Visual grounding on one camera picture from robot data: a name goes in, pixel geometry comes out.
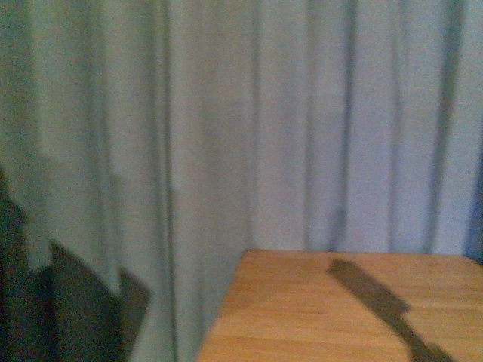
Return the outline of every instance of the wooden table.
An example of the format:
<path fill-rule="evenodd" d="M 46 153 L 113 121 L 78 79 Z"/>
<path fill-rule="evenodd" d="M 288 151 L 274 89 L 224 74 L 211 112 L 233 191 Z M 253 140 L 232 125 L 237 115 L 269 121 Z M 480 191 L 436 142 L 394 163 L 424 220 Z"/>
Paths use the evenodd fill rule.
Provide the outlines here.
<path fill-rule="evenodd" d="M 483 361 L 483 268 L 462 256 L 249 250 L 198 362 Z"/>

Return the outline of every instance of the wood grain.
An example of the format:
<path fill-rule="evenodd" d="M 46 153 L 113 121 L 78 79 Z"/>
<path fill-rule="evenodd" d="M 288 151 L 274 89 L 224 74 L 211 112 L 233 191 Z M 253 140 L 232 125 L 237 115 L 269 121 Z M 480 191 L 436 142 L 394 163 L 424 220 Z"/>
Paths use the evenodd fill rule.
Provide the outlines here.
<path fill-rule="evenodd" d="M 249 250 L 198 362 L 482 361 L 483 268 L 462 256 Z"/>

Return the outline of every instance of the white curtain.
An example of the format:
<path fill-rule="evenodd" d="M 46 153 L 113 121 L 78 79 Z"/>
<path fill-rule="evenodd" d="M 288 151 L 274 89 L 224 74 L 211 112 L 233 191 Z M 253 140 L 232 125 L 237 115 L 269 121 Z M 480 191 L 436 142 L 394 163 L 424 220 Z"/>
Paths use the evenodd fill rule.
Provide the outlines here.
<path fill-rule="evenodd" d="M 139 280 L 128 360 L 193 360 L 247 248 L 463 253 L 480 0 L 5 9 L 0 162 L 30 268 L 56 244 L 114 296 Z"/>

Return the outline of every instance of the table top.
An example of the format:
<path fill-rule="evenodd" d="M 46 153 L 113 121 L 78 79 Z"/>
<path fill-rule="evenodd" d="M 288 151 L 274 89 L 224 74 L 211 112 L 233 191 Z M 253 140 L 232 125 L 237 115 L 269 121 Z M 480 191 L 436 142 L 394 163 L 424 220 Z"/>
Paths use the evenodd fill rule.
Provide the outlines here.
<path fill-rule="evenodd" d="M 483 361 L 463 256 L 249 250 L 198 362 Z"/>

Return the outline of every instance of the curtain fold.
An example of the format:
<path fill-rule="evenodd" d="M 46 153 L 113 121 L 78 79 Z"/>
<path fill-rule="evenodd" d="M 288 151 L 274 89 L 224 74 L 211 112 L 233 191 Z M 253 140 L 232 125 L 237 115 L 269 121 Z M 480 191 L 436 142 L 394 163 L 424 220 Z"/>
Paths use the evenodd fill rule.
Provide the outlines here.
<path fill-rule="evenodd" d="M 5 360 L 194 360 L 248 248 L 478 249 L 481 1 L 2 7 Z"/>

